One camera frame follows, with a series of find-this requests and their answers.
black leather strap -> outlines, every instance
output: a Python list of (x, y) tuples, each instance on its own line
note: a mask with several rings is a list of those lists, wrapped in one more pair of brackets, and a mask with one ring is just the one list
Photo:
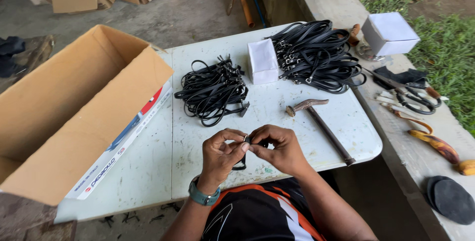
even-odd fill
[(185, 113), (190, 117), (199, 117), (206, 127), (218, 124), (221, 119), (229, 114), (244, 114), (247, 107), (229, 110), (229, 104), (242, 104), (246, 99), (248, 89), (242, 80), (241, 67), (232, 67), (231, 59), (218, 58), (219, 63), (208, 66), (205, 62), (195, 60), (193, 64), (200, 62), (205, 68), (187, 73), (181, 79), (183, 90), (175, 93), (175, 98), (183, 99)]
[[(284, 72), (280, 78), (333, 94), (364, 84), (366, 75), (358, 59), (349, 53), (349, 37), (346, 30), (332, 30), (330, 20), (296, 22), (270, 36)], [(351, 82), (351, 78), (360, 74), (362, 83)]]

green watch strap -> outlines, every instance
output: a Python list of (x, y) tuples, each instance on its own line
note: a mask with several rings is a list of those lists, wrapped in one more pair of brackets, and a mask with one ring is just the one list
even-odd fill
[(190, 194), (191, 199), (193, 199), (196, 203), (199, 203), (203, 206), (212, 206), (214, 203), (216, 203), (219, 197), (219, 194), (221, 193), (220, 188), (218, 187), (216, 192), (209, 196), (200, 192), (196, 188), (196, 183), (198, 183), (198, 177), (195, 177), (193, 179), (188, 189), (188, 193)]

wooden hammer handle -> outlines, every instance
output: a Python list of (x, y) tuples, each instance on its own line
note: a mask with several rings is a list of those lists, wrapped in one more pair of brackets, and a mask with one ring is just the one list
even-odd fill
[(323, 133), (328, 138), (328, 140), (333, 145), (333, 147), (336, 149), (338, 154), (340, 154), (340, 156), (345, 160), (346, 165), (349, 166), (355, 163), (356, 160), (353, 159), (352, 156), (350, 156), (350, 154), (348, 154), (346, 149), (341, 145), (340, 141), (338, 141), (336, 136), (333, 134), (330, 128), (325, 124), (325, 122), (318, 115), (318, 113), (312, 107), (308, 107), (307, 111), (308, 113), (310, 113), (313, 120), (318, 124), (320, 129), (322, 129)]

person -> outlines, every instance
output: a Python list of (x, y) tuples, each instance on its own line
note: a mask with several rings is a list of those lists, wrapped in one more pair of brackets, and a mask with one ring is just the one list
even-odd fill
[[(203, 169), (161, 241), (373, 241), (361, 216), (307, 162), (294, 131), (225, 129), (203, 143)], [(274, 146), (267, 149), (258, 142)], [(219, 191), (247, 150), (293, 178)]]

